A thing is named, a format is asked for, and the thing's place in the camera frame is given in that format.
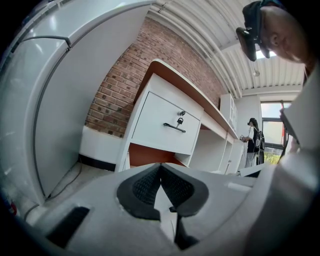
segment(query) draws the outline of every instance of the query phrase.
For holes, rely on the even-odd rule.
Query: backpack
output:
[[[253,127],[256,130],[256,137],[254,144],[254,151],[264,151],[265,150],[265,136],[261,130],[257,130],[255,127]]]

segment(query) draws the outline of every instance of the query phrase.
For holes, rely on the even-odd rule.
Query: ceiling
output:
[[[148,17],[168,27],[193,47],[234,98],[297,93],[304,66],[277,56],[251,62],[236,35],[244,27],[242,9],[252,0],[157,0]]]

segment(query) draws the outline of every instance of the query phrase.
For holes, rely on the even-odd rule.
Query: black handle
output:
[[[176,129],[176,130],[178,130],[178,131],[180,131],[180,132],[183,132],[184,134],[186,133],[185,130],[182,130],[182,129],[178,128],[178,127],[174,127],[173,125],[168,124],[168,123],[166,123],[166,122],[165,122],[163,125],[164,125],[164,126],[171,127],[171,128],[173,128],[173,129]]]

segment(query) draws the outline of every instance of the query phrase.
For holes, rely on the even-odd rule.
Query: black window frame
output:
[[[284,100],[277,100],[277,101],[261,101],[260,104],[281,104],[281,109],[284,109],[284,103],[292,103],[292,101],[284,101]],[[262,117],[262,131],[264,131],[264,122],[280,122],[282,123],[280,116],[279,118],[277,117],[263,117],[262,116],[262,111],[261,111],[261,117]],[[282,144],[276,144],[276,143],[268,143],[264,142],[264,147],[265,148],[271,148],[271,149],[277,149],[277,150],[284,150],[285,145],[287,143],[287,138],[288,138],[288,133],[286,129],[284,129],[284,138],[283,138],[283,145]]]

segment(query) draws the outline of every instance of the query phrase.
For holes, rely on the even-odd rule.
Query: gray floor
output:
[[[80,171],[81,164],[76,163],[74,167],[63,177],[60,183],[52,191],[51,195],[55,196],[58,194],[70,181],[72,181]],[[81,188],[84,184],[104,175],[112,175],[113,171],[103,170],[94,168],[85,164],[82,164],[81,174],[76,178],[74,182],[68,185],[65,190],[56,198],[46,201],[43,205],[39,205],[34,208],[28,215],[26,221],[30,225],[34,225],[36,221],[48,211],[51,207],[55,207],[60,204],[64,199],[70,196],[72,193]],[[25,213],[35,205],[34,202],[26,198],[14,185],[8,180],[1,179],[1,187],[6,190],[10,198],[18,209],[18,215],[23,218]]]

